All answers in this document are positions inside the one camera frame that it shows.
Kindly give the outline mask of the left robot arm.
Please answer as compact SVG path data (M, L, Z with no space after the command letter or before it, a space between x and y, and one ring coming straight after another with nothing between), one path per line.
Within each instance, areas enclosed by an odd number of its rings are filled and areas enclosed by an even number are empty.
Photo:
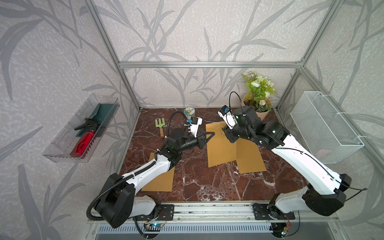
M138 197L137 193L156 177L172 170L184 151L195 147L203 149L214 135L214 132L206 131L187 135L182 129L173 130L148 163L122 176L112 174L108 177L99 195L88 206L87 218L107 221L114 229L128 219L156 218L161 205L149 196Z

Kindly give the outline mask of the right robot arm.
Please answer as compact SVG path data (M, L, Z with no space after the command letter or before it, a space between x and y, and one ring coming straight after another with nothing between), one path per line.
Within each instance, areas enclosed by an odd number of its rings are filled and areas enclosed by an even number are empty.
M325 166L281 124L263 123L249 106L235 111L223 106L218 114L226 122L223 132L231 143L243 139L262 146L284 159L308 181L300 190L274 195L266 207L272 219L294 211L330 216L349 201L345 191L351 189L351 177Z

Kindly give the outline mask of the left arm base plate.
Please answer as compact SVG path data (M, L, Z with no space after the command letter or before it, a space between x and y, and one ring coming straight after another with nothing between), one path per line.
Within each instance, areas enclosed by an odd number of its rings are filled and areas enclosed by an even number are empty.
M175 213L175 205L173 204L161 204L156 205L155 209L149 215L139 215L136 216L138 221L150 221L150 220L160 220L160 221L172 221Z

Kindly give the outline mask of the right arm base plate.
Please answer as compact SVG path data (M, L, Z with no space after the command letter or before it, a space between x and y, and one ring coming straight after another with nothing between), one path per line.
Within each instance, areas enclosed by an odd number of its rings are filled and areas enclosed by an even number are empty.
M272 204L259 204L252 205L255 220L295 220L293 212L283 213Z

